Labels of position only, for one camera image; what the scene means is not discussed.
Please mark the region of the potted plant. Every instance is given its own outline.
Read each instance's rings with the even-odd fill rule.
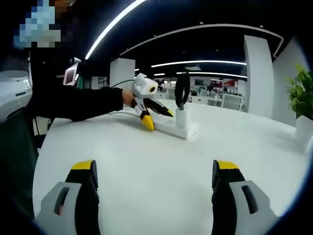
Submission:
[[[295,140],[305,149],[313,135],[313,76],[299,65],[297,70],[298,76],[289,79],[288,93],[296,118]]]

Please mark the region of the white tabletop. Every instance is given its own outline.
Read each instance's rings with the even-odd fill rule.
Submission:
[[[174,101],[162,102],[175,111]],[[211,234],[214,159],[237,164],[282,215],[307,170],[308,158],[292,139],[294,128],[238,111],[189,105],[200,125],[192,141],[149,132],[138,117],[126,114],[77,123],[56,119],[35,170],[35,215],[70,168],[89,159],[97,161],[102,234]]]

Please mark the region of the person's hand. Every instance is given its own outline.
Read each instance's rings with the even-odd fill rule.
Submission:
[[[132,101],[134,100],[134,94],[131,91],[123,90],[122,96],[123,96],[123,103],[128,106],[131,106]]]

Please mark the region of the black sleeve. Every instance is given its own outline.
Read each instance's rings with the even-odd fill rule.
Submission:
[[[31,117],[82,121],[123,109],[122,89],[78,89],[72,86],[35,90],[26,108]]]

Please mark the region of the white planter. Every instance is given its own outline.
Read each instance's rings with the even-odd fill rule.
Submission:
[[[313,121],[306,116],[300,116],[296,120],[295,141],[302,150],[306,150],[311,136],[313,136]]]

